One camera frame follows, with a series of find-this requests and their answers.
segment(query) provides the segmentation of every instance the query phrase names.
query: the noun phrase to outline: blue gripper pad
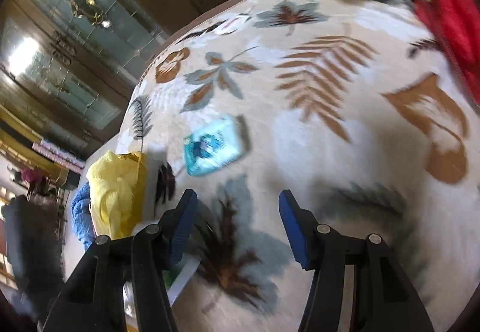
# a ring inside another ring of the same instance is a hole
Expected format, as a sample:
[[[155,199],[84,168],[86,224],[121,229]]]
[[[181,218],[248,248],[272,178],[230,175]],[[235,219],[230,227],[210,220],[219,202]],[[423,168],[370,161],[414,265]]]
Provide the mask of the blue gripper pad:
[[[284,190],[278,197],[278,209],[289,238],[295,260],[303,269],[313,268],[314,253],[312,252],[315,241],[314,231],[318,225],[311,211],[301,209],[290,190]]]
[[[164,213],[158,225],[169,242],[169,266],[182,259],[183,249],[193,229],[198,199],[195,191],[187,189],[175,209]]]

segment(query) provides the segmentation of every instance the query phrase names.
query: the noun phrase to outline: metal screw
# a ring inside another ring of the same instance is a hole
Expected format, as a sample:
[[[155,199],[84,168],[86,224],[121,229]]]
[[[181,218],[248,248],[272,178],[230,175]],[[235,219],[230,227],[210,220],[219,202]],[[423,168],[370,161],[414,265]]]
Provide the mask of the metal screw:
[[[107,241],[109,241],[109,237],[107,235],[100,235],[97,236],[95,239],[95,243],[101,246],[102,244],[105,244]]]
[[[154,235],[155,233],[157,233],[158,231],[160,230],[159,226],[157,224],[151,224],[147,227],[146,229],[146,232],[149,234],[149,235]]]
[[[368,236],[368,240],[370,240],[373,244],[380,244],[382,242],[382,238],[376,233],[372,233],[370,236]]]
[[[326,235],[327,233],[330,233],[330,227],[327,224],[320,224],[317,226],[317,232]]]

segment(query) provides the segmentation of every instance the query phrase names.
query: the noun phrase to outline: teal packet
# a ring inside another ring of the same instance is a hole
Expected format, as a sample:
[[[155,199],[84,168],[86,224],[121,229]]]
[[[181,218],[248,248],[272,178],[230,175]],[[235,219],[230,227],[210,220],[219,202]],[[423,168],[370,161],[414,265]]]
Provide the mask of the teal packet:
[[[188,175],[201,176],[234,162],[244,154],[240,126],[224,114],[183,139]]]

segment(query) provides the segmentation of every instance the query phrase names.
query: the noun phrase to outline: yellow cloth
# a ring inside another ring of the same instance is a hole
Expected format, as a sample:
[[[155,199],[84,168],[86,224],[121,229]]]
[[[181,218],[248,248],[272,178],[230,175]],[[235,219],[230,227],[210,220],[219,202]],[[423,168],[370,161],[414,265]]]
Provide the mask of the yellow cloth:
[[[97,236],[108,235],[112,240],[130,236],[142,219],[145,155],[138,151],[126,155],[108,151],[88,169],[87,179]]]

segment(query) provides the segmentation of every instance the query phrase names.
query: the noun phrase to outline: blue cloth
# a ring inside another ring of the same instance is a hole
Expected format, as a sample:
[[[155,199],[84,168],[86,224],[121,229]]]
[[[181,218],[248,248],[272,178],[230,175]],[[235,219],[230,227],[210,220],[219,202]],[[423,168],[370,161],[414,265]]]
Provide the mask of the blue cloth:
[[[80,187],[71,201],[73,233],[83,243],[85,251],[95,241],[92,216],[90,214],[90,185],[88,182]]]

